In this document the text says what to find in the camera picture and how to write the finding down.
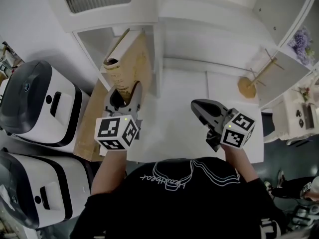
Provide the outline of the grey white equipment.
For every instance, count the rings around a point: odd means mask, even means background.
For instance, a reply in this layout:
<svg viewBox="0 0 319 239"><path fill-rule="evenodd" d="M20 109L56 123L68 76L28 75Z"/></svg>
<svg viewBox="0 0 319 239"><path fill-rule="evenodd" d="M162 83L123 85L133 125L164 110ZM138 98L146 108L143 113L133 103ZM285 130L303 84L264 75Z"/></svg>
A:
<svg viewBox="0 0 319 239"><path fill-rule="evenodd" d="M287 219L287 232L319 225L319 204L297 205L293 211L287 214Z"/></svg>

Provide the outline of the gold crest book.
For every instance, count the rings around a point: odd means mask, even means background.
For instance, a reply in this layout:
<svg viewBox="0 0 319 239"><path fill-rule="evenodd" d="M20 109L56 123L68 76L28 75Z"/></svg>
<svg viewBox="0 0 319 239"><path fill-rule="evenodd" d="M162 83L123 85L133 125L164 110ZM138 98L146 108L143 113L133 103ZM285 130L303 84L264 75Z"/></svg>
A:
<svg viewBox="0 0 319 239"><path fill-rule="evenodd" d="M152 83L152 65L145 32L127 29L106 56L103 67L126 103L136 82L142 85L144 99Z"/></svg>

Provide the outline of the wooden coat rack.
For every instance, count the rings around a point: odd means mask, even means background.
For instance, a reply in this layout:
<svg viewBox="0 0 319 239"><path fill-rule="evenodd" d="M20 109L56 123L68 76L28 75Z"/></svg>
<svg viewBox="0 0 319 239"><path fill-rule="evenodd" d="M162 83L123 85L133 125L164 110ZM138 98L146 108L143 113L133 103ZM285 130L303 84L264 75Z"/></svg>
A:
<svg viewBox="0 0 319 239"><path fill-rule="evenodd" d="M255 98L256 94L257 94L257 89L256 89L256 83L261 83L262 85L265 86L265 84L263 84L260 79L271 69L272 66L278 67L281 70L285 70L281 65L279 65L277 63L278 59L276 58L275 55L271 55L269 53L269 51L265 48L264 49L267 56L269 57L269 61L267 62L267 64L260 70L260 72L258 73L257 76L254 76L253 80L250 80L247 77L241 77L238 80L237 86L238 86L238 90L241 93L241 95L243 95L245 98L247 99L252 99Z"/></svg>

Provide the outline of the white table top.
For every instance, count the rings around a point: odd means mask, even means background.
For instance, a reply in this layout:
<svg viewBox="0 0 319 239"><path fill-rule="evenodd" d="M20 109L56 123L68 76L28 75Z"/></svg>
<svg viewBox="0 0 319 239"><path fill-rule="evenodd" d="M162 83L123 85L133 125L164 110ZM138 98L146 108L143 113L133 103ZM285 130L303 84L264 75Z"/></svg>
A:
<svg viewBox="0 0 319 239"><path fill-rule="evenodd" d="M155 162L170 158L224 158L223 150L213 151L206 143L207 127L195 116L190 103L212 99L227 108L251 116L256 125L244 150L252 163L264 160L261 111L258 99L245 99L237 83L247 72L212 63L165 58L157 82L145 97L139 118L140 139L134 141L127 159Z"/></svg>

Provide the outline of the purple flower bunch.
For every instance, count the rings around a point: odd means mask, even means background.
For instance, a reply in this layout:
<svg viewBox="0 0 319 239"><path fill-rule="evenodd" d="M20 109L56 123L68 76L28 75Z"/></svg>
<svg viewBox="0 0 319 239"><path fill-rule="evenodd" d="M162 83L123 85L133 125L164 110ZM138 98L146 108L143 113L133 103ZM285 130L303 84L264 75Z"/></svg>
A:
<svg viewBox="0 0 319 239"><path fill-rule="evenodd" d="M302 26L288 42L288 46L294 50L301 63L307 66L313 65L315 61L315 51L312 49L312 43L313 39L309 30Z"/></svg>

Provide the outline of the white and black machine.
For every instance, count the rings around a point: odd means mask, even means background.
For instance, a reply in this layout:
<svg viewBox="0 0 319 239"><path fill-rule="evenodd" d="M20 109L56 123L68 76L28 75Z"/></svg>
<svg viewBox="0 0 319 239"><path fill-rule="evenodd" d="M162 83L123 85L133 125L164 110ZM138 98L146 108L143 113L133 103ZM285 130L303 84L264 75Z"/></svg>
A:
<svg viewBox="0 0 319 239"><path fill-rule="evenodd" d="M0 84L0 130L72 153L89 96L44 60L26 62Z"/></svg>
<svg viewBox="0 0 319 239"><path fill-rule="evenodd" d="M0 150L0 202L20 224L40 229L77 217L90 196L84 162Z"/></svg>

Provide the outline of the white shelf unit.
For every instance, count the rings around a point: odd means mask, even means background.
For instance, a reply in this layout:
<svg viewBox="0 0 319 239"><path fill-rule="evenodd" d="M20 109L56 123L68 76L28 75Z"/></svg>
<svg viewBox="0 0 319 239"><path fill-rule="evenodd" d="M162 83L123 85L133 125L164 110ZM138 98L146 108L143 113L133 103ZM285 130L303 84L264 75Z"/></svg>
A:
<svg viewBox="0 0 319 239"><path fill-rule="evenodd" d="M246 71L243 77L250 80L269 61L266 48L285 70L272 66L260 79L265 86L256 83L255 98L262 109L319 67L319 0L131 0L77 14L66 0L47 1L63 30L73 37L72 32L87 28L161 23L163 61L227 66ZM302 26L313 39L313 65L303 65L288 46Z"/></svg>

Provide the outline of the cluttered workbench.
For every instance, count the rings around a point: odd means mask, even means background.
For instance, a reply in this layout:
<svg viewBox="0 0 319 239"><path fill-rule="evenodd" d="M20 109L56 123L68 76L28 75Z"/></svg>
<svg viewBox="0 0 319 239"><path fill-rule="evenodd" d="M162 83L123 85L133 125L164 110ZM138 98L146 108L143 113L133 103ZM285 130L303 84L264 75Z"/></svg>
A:
<svg viewBox="0 0 319 239"><path fill-rule="evenodd" d="M0 42L0 85L23 63L24 61L5 41Z"/></svg>

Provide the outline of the person's black printed T-shirt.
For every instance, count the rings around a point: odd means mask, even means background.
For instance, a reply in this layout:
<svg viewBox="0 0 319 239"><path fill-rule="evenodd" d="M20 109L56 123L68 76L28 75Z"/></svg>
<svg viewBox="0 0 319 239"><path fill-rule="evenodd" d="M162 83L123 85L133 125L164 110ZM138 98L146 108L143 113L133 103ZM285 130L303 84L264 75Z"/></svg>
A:
<svg viewBox="0 0 319 239"><path fill-rule="evenodd" d="M70 239L276 239L286 226L260 179L204 157L144 164L90 196Z"/></svg>

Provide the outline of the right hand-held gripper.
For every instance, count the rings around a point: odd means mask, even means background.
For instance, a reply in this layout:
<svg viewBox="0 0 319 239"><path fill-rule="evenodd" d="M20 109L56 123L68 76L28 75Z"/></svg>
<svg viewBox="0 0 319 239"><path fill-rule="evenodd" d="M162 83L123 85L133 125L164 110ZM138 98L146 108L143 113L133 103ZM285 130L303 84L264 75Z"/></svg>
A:
<svg viewBox="0 0 319 239"><path fill-rule="evenodd" d="M250 139L256 124L246 113L235 108L226 111L224 105L213 100L196 99L191 103L191 110L203 125L211 125L206 142L214 151L221 145L242 149Z"/></svg>

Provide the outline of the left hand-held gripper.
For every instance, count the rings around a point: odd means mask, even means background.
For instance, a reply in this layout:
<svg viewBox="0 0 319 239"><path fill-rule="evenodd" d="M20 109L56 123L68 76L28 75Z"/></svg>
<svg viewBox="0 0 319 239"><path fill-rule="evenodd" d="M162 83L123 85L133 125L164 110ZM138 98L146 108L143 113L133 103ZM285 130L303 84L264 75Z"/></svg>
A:
<svg viewBox="0 0 319 239"><path fill-rule="evenodd" d="M108 93L102 118L96 119L95 141L106 150L129 150L133 141L139 139L142 121L138 119L143 87L137 81L133 87L130 105L123 107L125 101L116 88Z"/></svg>

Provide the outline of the white shelf compartment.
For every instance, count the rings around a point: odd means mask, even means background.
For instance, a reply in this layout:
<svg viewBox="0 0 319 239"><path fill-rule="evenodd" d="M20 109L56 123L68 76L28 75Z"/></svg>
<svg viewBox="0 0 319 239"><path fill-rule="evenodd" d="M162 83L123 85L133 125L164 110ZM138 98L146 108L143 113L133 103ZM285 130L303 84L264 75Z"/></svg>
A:
<svg viewBox="0 0 319 239"><path fill-rule="evenodd" d="M163 71L163 26L155 24L116 24L106 25L98 28L87 28L82 31L72 32L78 41L83 52L97 71L100 81L107 90L110 90L113 83L107 76L103 76L103 61L111 52L119 37L127 29L143 30L147 37L147 47L153 70L153 78L149 92L159 98L162 87Z"/></svg>

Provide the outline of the person's left forearm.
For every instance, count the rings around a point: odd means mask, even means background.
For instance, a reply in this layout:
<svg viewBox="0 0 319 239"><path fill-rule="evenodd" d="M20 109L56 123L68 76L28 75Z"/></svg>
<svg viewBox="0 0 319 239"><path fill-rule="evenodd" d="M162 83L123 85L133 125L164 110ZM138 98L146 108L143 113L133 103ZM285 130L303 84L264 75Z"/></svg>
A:
<svg viewBox="0 0 319 239"><path fill-rule="evenodd" d="M124 180L127 151L107 151L91 187L91 196L113 192Z"/></svg>

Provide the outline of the person's right forearm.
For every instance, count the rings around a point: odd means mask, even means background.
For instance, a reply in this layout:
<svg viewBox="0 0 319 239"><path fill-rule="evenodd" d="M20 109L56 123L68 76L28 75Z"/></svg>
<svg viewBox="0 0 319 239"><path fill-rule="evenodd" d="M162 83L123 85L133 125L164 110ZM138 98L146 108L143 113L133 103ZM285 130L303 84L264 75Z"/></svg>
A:
<svg viewBox="0 0 319 239"><path fill-rule="evenodd" d="M221 147L225 152L226 161L242 175L246 182L259 178L243 149L236 149L227 145L222 145Z"/></svg>

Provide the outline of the brown wooden panel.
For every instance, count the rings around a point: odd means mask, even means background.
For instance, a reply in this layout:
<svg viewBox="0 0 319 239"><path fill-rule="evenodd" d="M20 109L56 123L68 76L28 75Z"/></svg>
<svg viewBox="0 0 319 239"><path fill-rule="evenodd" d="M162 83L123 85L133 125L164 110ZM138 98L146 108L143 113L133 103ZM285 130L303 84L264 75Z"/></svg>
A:
<svg viewBox="0 0 319 239"><path fill-rule="evenodd" d="M84 112L73 154L90 162L102 161L100 145L95 141L96 119L102 117L104 99L108 91L101 81L97 81Z"/></svg>

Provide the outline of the white side cabinet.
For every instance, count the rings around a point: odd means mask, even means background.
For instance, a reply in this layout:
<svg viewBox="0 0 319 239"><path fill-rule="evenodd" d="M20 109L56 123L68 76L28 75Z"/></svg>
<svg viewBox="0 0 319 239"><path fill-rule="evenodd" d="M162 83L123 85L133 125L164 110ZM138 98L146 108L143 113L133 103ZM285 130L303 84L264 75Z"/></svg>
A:
<svg viewBox="0 0 319 239"><path fill-rule="evenodd" d="M313 87L314 103L304 103L297 87ZM269 105L274 130L264 143L277 139L291 145L294 141L319 134L319 67L293 85Z"/></svg>

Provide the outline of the pink flower sprig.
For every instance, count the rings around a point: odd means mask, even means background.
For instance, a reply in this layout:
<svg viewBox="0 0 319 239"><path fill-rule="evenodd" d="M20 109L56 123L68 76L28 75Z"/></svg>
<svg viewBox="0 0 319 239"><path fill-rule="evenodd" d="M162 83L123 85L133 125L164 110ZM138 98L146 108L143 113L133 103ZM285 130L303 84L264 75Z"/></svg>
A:
<svg viewBox="0 0 319 239"><path fill-rule="evenodd" d="M304 103L314 103L313 87L297 87L295 91L301 96Z"/></svg>

